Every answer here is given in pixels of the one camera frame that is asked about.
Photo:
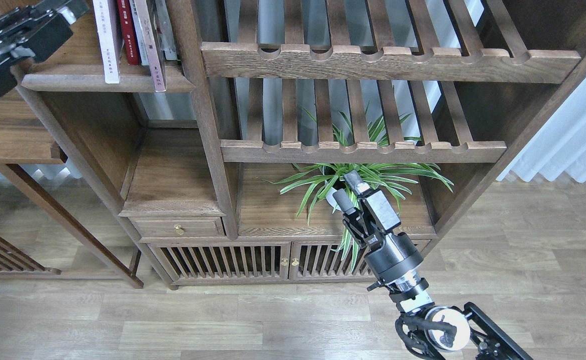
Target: book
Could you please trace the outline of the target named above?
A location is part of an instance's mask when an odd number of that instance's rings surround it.
[[[177,46],[175,44],[175,36],[172,32],[171,18],[169,18],[169,10],[166,7],[166,0],[155,0],[157,4],[157,18],[159,20],[159,34],[160,43],[162,43],[162,50],[164,50],[164,57],[166,60],[176,60]]]
[[[164,54],[160,48],[157,34],[156,7],[153,0],[131,0],[137,7],[137,16],[142,26],[144,48],[148,56],[148,66],[153,78],[156,92],[166,91],[166,72],[164,68]]]
[[[116,0],[93,0],[93,7],[106,84],[119,84],[119,57],[124,41]]]
[[[137,6],[134,0],[130,0],[131,13],[133,14],[133,27],[135,28],[135,37],[137,38],[137,50],[139,51],[139,60],[143,66],[148,66],[148,55],[146,55],[146,44],[142,35],[142,25],[139,23]]]
[[[135,35],[130,2],[129,0],[117,0],[117,7],[119,8],[119,25],[124,38],[126,59],[128,59],[129,65],[139,65],[139,50],[137,48],[137,36]]]

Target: white book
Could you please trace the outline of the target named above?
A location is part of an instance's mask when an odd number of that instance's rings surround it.
[[[139,60],[143,66],[148,66],[148,55],[146,55],[146,46],[144,45],[144,35],[142,35],[142,25],[139,23],[137,16],[137,6],[134,0],[130,0],[131,13],[133,14],[133,25],[135,27],[135,37],[137,37],[137,47],[139,48]]]
[[[166,91],[164,54],[157,34],[155,2],[152,0],[131,0],[137,6],[137,16],[142,26],[144,48],[148,56],[148,67],[156,92]]]
[[[175,44],[175,36],[172,32],[171,18],[169,18],[169,10],[166,7],[166,0],[155,0],[157,4],[157,18],[160,23],[160,42],[162,43],[162,50],[166,60],[177,59],[177,46]]]
[[[104,64],[106,84],[119,84],[119,58],[124,39],[119,27],[119,10],[116,0],[93,0],[95,23]]]

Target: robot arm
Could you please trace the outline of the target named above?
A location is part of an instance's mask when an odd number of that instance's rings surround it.
[[[43,0],[0,16],[0,98],[17,85],[11,66],[29,58],[46,61],[73,36],[70,25],[87,11],[84,0]]]
[[[475,304],[466,303],[464,310],[435,305],[426,291],[428,282],[417,272],[423,257],[407,234],[393,232],[402,222],[386,196],[380,189],[371,189],[355,170],[344,175],[344,180],[357,195],[359,209],[343,189],[334,198],[353,239],[360,248],[368,249],[364,260],[377,278],[368,291],[379,287],[389,291],[400,311],[395,329],[410,353],[426,360],[444,360],[440,352],[460,351],[472,340],[479,352],[476,360],[531,360]]]

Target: red book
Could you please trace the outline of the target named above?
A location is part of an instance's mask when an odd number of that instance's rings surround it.
[[[139,52],[137,47],[137,38],[135,37],[135,26],[133,25],[133,14],[129,0],[117,0],[119,7],[119,23],[122,28],[122,37],[124,37],[124,50],[128,64],[139,65]]]

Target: wooden shelf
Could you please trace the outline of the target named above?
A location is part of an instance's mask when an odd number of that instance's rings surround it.
[[[280,195],[279,189],[283,185],[266,182],[276,182],[294,173],[295,169],[290,164],[244,164],[239,205],[239,233],[242,241],[257,238],[294,241],[341,238],[344,229],[341,213],[333,213],[327,202],[317,203],[313,209],[311,224],[307,225],[306,210],[295,219],[306,189],[298,187]],[[400,217],[406,226],[400,226],[399,231],[406,232],[412,239],[436,239],[421,188],[418,184],[409,185],[412,185],[407,187],[413,194],[402,201]]]
[[[0,164],[64,164],[66,155],[16,91],[0,99]]]
[[[196,129],[146,134],[122,217],[219,217],[202,141]]]
[[[364,52],[350,44],[342,1],[327,1],[331,47],[304,44],[301,5],[286,2],[284,44],[258,44],[256,0],[240,7],[238,43],[204,42],[201,50],[211,77],[293,79],[439,80],[461,82],[562,82],[581,57],[572,50],[526,48],[501,0],[483,0],[508,48],[483,48],[465,5],[447,0],[451,23],[462,48],[440,47],[422,0],[407,7],[418,41],[417,52],[395,46],[384,2],[368,2],[369,25],[375,49]]]
[[[412,101],[424,139],[419,144],[404,141],[398,109],[390,80],[378,80],[388,146],[370,141],[366,130],[364,99],[358,80],[347,80],[350,119],[354,144],[341,146],[332,135],[328,80],[315,80],[318,142],[303,145],[297,141],[295,80],[283,80],[283,137],[277,145],[262,140],[263,79],[249,84],[247,139],[223,139],[225,162],[251,163],[493,163],[506,151],[503,141],[474,141],[452,82],[440,82],[450,116],[434,123],[421,81],[410,81]]]
[[[147,66],[132,66],[122,52],[120,83],[104,82],[104,67],[92,11],[72,26],[75,33],[46,62],[33,64],[22,85],[34,91],[153,92]],[[190,92],[194,85],[182,74],[176,61],[166,62],[168,92]]]

